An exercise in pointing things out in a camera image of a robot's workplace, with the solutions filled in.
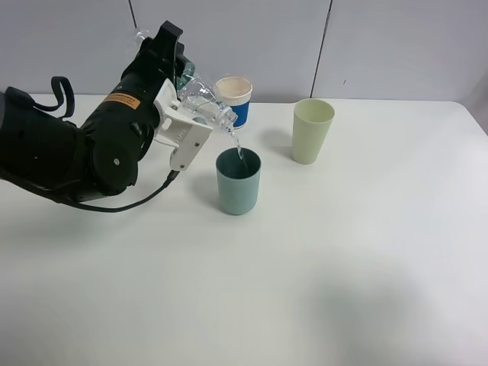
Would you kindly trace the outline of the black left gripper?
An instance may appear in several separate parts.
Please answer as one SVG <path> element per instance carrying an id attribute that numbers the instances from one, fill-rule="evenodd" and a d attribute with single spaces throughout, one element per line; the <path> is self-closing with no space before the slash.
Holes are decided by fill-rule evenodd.
<path id="1" fill-rule="evenodd" d="M 113 196 L 136 184 L 138 163 L 159 124 L 154 101 L 163 82 L 186 86 L 194 78 L 195 64 L 178 42 L 182 34 L 165 21 L 154 37 L 145 38 L 137 55 L 143 67 L 124 70 L 82 125 L 88 137 L 88 182 L 80 184 L 79 198 Z"/>

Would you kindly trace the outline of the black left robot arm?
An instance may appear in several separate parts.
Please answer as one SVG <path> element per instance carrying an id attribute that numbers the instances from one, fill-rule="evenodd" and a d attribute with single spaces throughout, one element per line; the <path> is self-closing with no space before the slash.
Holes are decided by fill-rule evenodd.
<path id="1" fill-rule="evenodd" d="M 1 93 L 1 178 L 73 206 L 135 185 L 138 163 L 160 123 L 156 96 L 164 82 L 175 83 L 188 62 L 182 33 L 165 21 L 155 37 L 146 38 L 120 81 L 80 127 L 69 121 L 75 98 L 66 77 L 51 79 L 54 106 L 8 87 Z"/>

